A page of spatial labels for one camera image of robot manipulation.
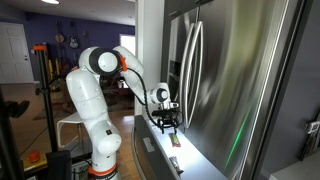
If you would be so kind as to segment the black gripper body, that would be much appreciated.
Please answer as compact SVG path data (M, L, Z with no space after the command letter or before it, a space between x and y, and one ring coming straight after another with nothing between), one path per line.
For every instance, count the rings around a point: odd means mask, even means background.
M157 125L161 128L178 127L180 125L178 121L177 110L155 110L152 112L154 117L157 117Z

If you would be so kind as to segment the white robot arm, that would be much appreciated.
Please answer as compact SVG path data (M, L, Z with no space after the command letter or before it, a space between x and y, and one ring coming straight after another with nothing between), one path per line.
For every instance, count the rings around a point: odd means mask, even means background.
M67 77L67 88L80 120L92 143L88 180L119 180L116 151L122 143L118 129L108 115L108 107L99 80L102 76L119 73L140 103L157 104L162 112L179 107L170 98L166 83L151 90L145 88L141 62L125 47L113 49L90 47L80 57L78 68Z

